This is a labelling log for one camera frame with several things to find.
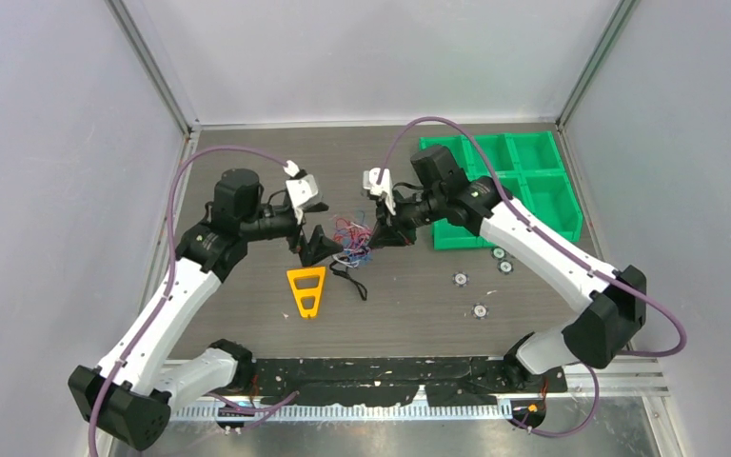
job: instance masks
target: black strap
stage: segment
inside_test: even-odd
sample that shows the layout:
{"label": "black strap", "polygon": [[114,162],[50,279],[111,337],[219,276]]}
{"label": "black strap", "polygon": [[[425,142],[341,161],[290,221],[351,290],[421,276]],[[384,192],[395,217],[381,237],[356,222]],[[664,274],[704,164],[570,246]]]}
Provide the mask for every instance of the black strap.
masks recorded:
{"label": "black strap", "polygon": [[340,264],[337,260],[333,260],[332,263],[329,264],[329,270],[332,272],[332,274],[351,281],[351,283],[354,284],[354,287],[357,288],[357,292],[360,293],[360,298],[362,298],[363,301],[368,300],[368,289],[366,288],[366,286],[364,286],[363,283],[355,281],[354,278],[351,277],[351,274],[349,274],[348,272],[348,267],[344,266],[344,269],[335,269],[334,266],[336,265],[342,264]]}

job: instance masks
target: enclosure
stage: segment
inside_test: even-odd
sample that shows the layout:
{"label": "enclosure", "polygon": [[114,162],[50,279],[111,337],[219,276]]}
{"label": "enclosure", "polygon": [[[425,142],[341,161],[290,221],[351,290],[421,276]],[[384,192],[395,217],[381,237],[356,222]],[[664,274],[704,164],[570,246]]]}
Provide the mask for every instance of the enclosure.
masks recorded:
{"label": "enclosure", "polygon": [[[463,126],[487,162],[440,122],[397,137],[421,116]],[[653,356],[678,337],[649,308],[629,348],[652,356],[617,355],[598,370],[597,399],[581,365],[549,370],[542,387],[475,378],[577,311],[519,247],[456,227],[455,212],[420,222],[414,246],[358,244],[389,218],[386,197],[364,196],[364,171],[395,139],[401,195],[422,186],[411,159],[438,145],[470,182],[496,172],[570,247],[642,270],[687,346]],[[263,414],[203,396],[143,455],[731,453],[731,2],[0,2],[0,455],[89,455],[67,380],[172,281],[167,222],[180,240],[235,169],[258,174],[257,201],[285,187],[282,167],[218,151],[187,169],[168,217],[176,170],[227,145],[314,175],[329,209],[306,214],[307,235],[323,227],[351,268],[318,264],[322,299],[305,319],[286,276],[301,249],[247,244],[156,373],[228,339],[267,379],[220,390],[226,400],[272,404],[298,371],[357,383],[362,397],[312,403],[337,385],[305,384],[252,429]],[[409,392],[399,405],[396,392]],[[529,414],[543,417],[534,431],[590,419],[549,438],[513,424]],[[99,455],[138,455],[95,436]]]}

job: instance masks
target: green plastic bin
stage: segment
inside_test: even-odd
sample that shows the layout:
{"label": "green plastic bin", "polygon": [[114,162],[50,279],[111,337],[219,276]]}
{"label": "green plastic bin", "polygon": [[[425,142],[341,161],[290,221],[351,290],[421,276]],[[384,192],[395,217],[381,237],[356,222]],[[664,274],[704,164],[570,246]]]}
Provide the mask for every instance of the green plastic bin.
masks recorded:
{"label": "green plastic bin", "polygon": [[[576,200],[562,157],[549,131],[480,135],[475,140],[488,156],[501,183],[523,201],[538,219],[565,239],[575,242],[582,234],[583,214]],[[480,155],[463,136],[422,138],[420,149],[448,147],[470,180],[487,176]],[[447,221],[433,224],[435,249],[487,248],[492,244]]]}

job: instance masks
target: wire bundle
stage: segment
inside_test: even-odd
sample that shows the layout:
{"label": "wire bundle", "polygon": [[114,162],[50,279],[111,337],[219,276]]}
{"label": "wire bundle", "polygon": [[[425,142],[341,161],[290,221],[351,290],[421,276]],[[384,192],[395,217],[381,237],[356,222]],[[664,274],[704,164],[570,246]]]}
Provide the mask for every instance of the wire bundle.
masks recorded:
{"label": "wire bundle", "polygon": [[367,246],[371,239],[371,228],[366,224],[366,212],[358,212],[361,214],[359,222],[335,217],[335,234],[332,240],[344,249],[343,252],[334,254],[332,259],[349,268],[357,268],[371,261],[371,249]]}

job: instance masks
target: robotic arm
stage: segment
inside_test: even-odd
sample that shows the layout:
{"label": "robotic arm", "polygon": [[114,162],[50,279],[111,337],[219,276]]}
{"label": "robotic arm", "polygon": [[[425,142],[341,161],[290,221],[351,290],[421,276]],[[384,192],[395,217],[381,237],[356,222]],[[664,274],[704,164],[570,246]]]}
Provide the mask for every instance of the robotic arm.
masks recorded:
{"label": "robotic arm", "polygon": [[[645,303],[586,273],[564,255],[569,251],[601,271],[645,293],[645,276],[629,266],[618,271],[564,240],[537,220],[522,202],[509,196],[508,204],[488,176],[469,181],[449,149],[433,146],[414,154],[410,162],[421,190],[403,196],[386,169],[364,173],[364,190],[377,201],[377,224],[371,248],[409,246],[416,228],[446,219],[475,236],[506,248],[557,290],[577,316],[545,332],[525,335],[504,357],[504,372],[513,386],[538,382],[538,375],[564,365],[582,362],[605,368],[645,323]],[[518,219],[514,206],[530,224]],[[556,246],[537,233],[544,232]]]}
{"label": "robotic arm", "polygon": [[[245,258],[248,243],[284,237],[304,267],[343,249],[324,236],[321,226],[315,227],[309,240],[305,238],[305,212],[326,211],[328,206],[321,201],[314,176],[288,163],[290,179],[281,205],[262,202],[264,187],[254,171],[223,173],[214,187],[214,200],[206,205],[206,216],[181,238],[168,303],[113,379],[97,421],[99,428],[144,450],[163,433],[172,412],[216,388],[249,385],[254,374],[252,354],[227,340],[211,344],[198,358],[163,375],[161,367],[197,310]],[[166,286],[165,281],[96,367],[79,366],[69,377],[69,389],[86,421],[107,371],[149,318]]]}

